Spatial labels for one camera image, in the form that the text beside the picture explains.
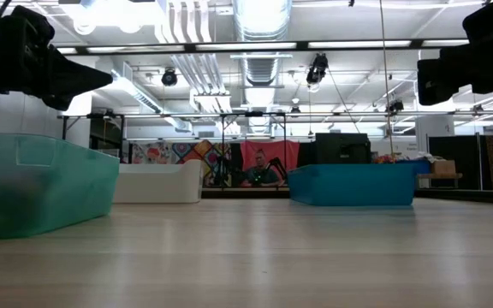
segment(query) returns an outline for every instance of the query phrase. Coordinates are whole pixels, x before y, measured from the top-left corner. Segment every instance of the man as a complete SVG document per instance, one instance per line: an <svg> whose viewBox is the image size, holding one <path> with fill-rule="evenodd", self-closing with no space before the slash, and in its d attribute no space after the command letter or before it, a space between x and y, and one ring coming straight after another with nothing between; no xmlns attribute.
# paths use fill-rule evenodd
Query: man
<svg viewBox="0 0 493 308"><path fill-rule="evenodd" d="M246 181L243 183L245 187L277 187L280 184L279 177L272 169L266 169L267 162L265 154L262 150L257 150L254 154L256 166L251 167L247 171Z"/></svg>

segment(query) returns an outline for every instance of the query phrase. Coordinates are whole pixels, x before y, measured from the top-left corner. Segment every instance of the air duct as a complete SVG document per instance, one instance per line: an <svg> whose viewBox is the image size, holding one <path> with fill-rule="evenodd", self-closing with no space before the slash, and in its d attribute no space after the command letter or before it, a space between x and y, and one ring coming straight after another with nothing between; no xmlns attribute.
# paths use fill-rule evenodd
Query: air duct
<svg viewBox="0 0 493 308"><path fill-rule="evenodd" d="M234 0L233 5L235 30L240 41L282 41L286 38L292 0ZM247 58L241 60L241 64L245 83L252 86L276 84L281 65L279 59ZM245 90L245 100L252 107L267 108L273 103L274 97L274 88L254 87ZM255 132L266 129L259 126L259 120L257 124L252 125Z"/></svg>

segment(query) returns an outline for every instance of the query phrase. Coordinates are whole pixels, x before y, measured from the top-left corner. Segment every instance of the ceiling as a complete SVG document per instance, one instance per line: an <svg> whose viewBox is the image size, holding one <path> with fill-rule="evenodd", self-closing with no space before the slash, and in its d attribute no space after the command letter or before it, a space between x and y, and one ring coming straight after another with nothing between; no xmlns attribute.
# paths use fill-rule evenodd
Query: ceiling
<svg viewBox="0 0 493 308"><path fill-rule="evenodd" d="M461 27L463 19L479 9L479 5L466 7L451 7L446 9L419 9L420 5L443 4L448 1L388 1L386 5L402 5L400 9L384 9L384 31L387 39L461 39L466 35ZM457 0L451 3L472 3L473 0ZM290 25L288 28L288 40L360 40L381 39L382 20L378 8L368 8L355 5L332 6L340 1L294 1ZM13 4L25 4L31 9L46 15L56 29L53 43L58 46L66 45L113 45L113 44L158 44L154 35L154 26L143 26L136 33L124 33L118 27L97 27L89 35L79 35L74 30L73 20L65 14L57 1L45 0L14 0ZM229 14L232 9L231 0L209 1L209 28L211 37L216 42L236 41L234 18ZM384 54L379 50L372 51L331 51L327 52L330 74L321 82L318 92L310 93L306 86L298 85L305 79L306 69L309 67L314 52L291 52L292 58L282 59L279 85L283 88L276 90L276 97L272 110L289 111L293 105L292 99L298 98L302 112L331 112L333 110L344 111L340 95L345 100L349 111L372 111L379 109L385 111L387 100L385 94L388 90L395 89L391 99L399 98L405 103L406 110L414 110L415 99L414 81L416 79L416 66L418 59L436 58L438 50L388 50L384 61ZM243 78L238 61L230 59L230 54L217 54L217 63L226 89L231 95L231 107L244 109ZM164 104L168 113L193 113L195 110L189 103L190 86L178 75L178 84L165 87L161 84L161 74L164 68L172 67L173 63L168 55L152 56L107 56L115 67L121 67L127 62L134 71L134 81L142 85L153 97ZM154 77L150 80L147 74ZM469 110L472 105L493 95L473 95L470 87L460 89L454 97L456 109ZM112 108L117 112L138 113L139 103L129 94L115 86L108 86L96 90L93 95L94 107ZM456 121L470 121L471 118L463 117ZM320 123L351 121L342 117L313 117L290 119L290 121L312 121ZM493 117L483 124L493 125ZM413 118L407 119L401 125L413 124ZM129 125L152 126L168 125L165 121L143 120L130 121Z"/></svg>

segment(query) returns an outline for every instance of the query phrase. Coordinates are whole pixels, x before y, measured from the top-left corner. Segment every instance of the light wood floor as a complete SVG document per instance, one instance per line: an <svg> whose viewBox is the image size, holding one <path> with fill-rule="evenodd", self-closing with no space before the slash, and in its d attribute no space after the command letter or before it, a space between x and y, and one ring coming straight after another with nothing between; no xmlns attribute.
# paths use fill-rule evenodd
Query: light wood floor
<svg viewBox="0 0 493 308"><path fill-rule="evenodd" d="M117 205L0 240L0 307L493 308L493 204Z"/></svg>

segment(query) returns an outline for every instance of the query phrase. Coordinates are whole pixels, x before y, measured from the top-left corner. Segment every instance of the red curtain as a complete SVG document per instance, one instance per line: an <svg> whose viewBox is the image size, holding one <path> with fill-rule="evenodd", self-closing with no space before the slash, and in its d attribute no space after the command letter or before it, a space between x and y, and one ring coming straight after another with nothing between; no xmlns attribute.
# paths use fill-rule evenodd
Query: red curtain
<svg viewBox="0 0 493 308"><path fill-rule="evenodd" d="M284 158L285 149L287 152L286 160ZM293 141L242 142L241 154L243 156L243 170L247 170L256 165L254 155L258 150L264 151L267 162L275 157L279 157L279 159L281 159L283 167L285 167L286 170L291 170L295 169L298 164L298 152L300 151L300 144Z"/></svg>

